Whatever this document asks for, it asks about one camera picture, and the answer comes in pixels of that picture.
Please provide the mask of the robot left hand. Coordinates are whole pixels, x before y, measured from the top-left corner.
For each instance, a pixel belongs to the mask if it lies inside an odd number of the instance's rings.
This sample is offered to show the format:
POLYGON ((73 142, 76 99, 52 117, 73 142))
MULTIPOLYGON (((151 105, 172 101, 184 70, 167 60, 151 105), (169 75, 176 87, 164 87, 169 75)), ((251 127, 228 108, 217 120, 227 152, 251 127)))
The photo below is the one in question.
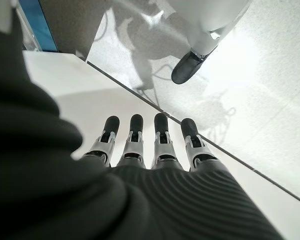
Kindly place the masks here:
POLYGON ((279 240, 219 162, 105 167, 33 84, 22 30, 0 32, 0 240, 279 240))

